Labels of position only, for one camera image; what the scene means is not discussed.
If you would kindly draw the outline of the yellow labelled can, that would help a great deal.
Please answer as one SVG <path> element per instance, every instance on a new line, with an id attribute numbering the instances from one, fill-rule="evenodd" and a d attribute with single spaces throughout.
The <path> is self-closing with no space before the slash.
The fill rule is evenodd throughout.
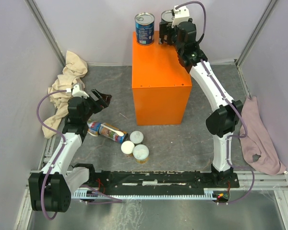
<path id="1" fill-rule="evenodd" d="M 99 136 L 99 129 L 101 127 L 101 123 L 89 119 L 87 121 L 87 124 L 88 124 L 88 134 L 90 134 L 93 137 L 98 137 Z"/>

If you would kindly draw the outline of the blue tall tin can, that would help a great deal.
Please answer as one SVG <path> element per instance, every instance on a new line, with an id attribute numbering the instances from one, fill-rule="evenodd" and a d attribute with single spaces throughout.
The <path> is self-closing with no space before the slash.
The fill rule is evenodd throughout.
<path id="1" fill-rule="evenodd" d="M 154 42 L 155 17 L 148 12 L 142 12 L 135 16 L 135 32 L 137 43 L 143 46 Z"/>

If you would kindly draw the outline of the colourful can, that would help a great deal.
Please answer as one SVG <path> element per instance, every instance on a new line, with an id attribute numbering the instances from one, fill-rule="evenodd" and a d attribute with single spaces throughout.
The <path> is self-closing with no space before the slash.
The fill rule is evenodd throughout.
<path id="1" fill-rule="evenodd" d="M 102 136 L 105 136 L 117 143 L 122 144 L 124 141 L 128 138 L 128 133 L 125 131 L 122 131 L 116 127 L 111 126 L 108 123 L 102 123 L 99 128 L 99 134 Z"/>

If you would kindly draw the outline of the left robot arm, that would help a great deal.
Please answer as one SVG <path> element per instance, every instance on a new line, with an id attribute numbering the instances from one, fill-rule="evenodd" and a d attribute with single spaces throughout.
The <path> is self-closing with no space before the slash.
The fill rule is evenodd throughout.
<path id="1" fill-rule="evenodd" d="M 60 143 L 49 162 L 28 179 L 32 209 L 43 212 L 47 219 L 50 218 L 48 212 L 66 212 L 72 194 L 81 185 L 91 187 L 96 183 L 92 164 L 79 164 L 71 173 L 67 172 L 71 160 L 87 135 L 89 118 L 107 108 L 112 98 L 112 95 L 103 94 L 96 89 L 91 92 L 96 96 L 95 99 L 79 85 L 63 90 L 63 93 L 72 97 L 68 100 L 68 115 L 63 131 L 56 132 L 61 136 Z"/>

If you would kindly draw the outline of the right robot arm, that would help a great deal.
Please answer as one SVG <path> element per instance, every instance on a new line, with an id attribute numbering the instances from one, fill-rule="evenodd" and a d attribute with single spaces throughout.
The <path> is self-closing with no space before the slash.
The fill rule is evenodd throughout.
<path id="1" fill-rule="evenodd" d="M 200 49 L 200 42 L 196 40 L 196 32 L 192 19 L 178 25 L 162 20 L 159 23 L 159 42 L 175 47 L 180 65 L 199 84 L 210 103 L 212 113 L 205 121 L 214 141 L 210 177 L 215 187 L 222 187 L 233 174 L 231 141 L 243 104 L 226 92 L 213 73 L 207 56 Z"/>

